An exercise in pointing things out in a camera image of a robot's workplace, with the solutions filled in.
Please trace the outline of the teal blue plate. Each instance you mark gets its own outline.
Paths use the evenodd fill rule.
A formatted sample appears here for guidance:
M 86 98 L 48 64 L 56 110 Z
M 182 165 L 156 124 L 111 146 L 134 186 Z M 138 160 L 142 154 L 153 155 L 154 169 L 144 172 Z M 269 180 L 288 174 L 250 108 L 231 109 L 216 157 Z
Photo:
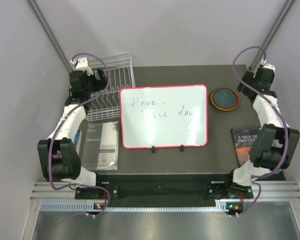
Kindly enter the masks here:
M 223 109 L 234 108 L 239 101 L 235 92 L 228 88 L 217 89 L 212 95 L 212 100 L 218 107 Z

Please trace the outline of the orange plate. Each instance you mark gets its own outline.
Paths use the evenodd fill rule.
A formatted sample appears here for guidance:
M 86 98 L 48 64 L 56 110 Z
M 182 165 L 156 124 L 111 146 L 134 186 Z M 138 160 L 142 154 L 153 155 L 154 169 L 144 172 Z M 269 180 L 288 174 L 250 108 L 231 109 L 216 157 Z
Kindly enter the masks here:
M 233 107 L 233 108 L 221 108 L 221 107 L 218 107 L 218 106 L 214 103 L 214 101 L 213 101 L 213 99 L 212 99 L 213 93 L 214 93 L 216 90 L 222 89 L 222 88 L 226 88 L 226 89 L 229 89 L 229 90 L 234 91 L 233 89 L 230 89 L 230 88 L 227 88 L 227 87 L 216 88 L 216 89 L 214 89 L 214 90 L 211 92 L 211 94 L 210 94 L 210 97 L 209 97 L 209 98 L 210 98 L 210 102 L 211 102 L 212 105 L 213 105 L 216 109 L 218 109 L 218 110 L 225 111 L 225 112 L 232 111 L 232 110 L 234 110 L 235 108 L 237 108 L 237 107 L 239 106 L 239 104 L 240 104 L 240 97 L 239 97 L 239 94 L 238 94 L 236 91 L 234 91 L 234 93 L 235 93 L 235 94 L 237 95 L 237 97 L 238 97 L 238 103 L 237 103 L 237 105 L 236 105 L 235 107 Z

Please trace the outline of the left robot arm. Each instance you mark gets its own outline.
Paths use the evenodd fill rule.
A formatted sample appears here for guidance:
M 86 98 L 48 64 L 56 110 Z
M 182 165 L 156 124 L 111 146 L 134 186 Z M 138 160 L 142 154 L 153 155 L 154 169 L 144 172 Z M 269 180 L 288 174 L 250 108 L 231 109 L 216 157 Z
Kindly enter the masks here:
M 104 191 L 97 182 L 97 174 L 82 167 L 74 144 L 82 121 L 88 114 L 93 93 L 102 95 L 109 86 L 109 71 L 97 69 L 97 73 L 74 70 L 69 74 L 69 96 L 65 101 L 63 115 L 55 130 L 37 144 L 43 177 L 58 190 L 55 182 L 67 182 L 69 186 L 81 186 L 92 198 L 99 198 Z

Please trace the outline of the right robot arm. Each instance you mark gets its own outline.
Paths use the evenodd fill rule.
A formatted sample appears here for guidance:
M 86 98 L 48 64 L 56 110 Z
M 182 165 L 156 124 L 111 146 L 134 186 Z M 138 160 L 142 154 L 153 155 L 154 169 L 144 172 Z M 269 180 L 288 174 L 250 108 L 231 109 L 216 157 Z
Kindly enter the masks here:
M 277 95 L 270 89 L 275 67 L 261 64 L 256 73 L 248 70 L 237 91 L 245 95 L 256 111 L 261 127 L 232 129 L 239 167 L 230 172 L 223 192 L 235 198 L 263 175 L 270 176 L 287 169 L 296 150 L 300 132 L 292 129 L 278 117 Z

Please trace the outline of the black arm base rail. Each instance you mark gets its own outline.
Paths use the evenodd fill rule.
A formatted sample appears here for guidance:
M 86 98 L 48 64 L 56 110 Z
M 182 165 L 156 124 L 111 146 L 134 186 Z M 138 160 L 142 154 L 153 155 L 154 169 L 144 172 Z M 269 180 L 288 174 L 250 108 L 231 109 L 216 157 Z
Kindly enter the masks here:
M 195 195 L 208 199 L 253 198 L 250 186 L 233 183 L 228 173 L 97 174 L 96 183 L 113 199 L 130 196 Z

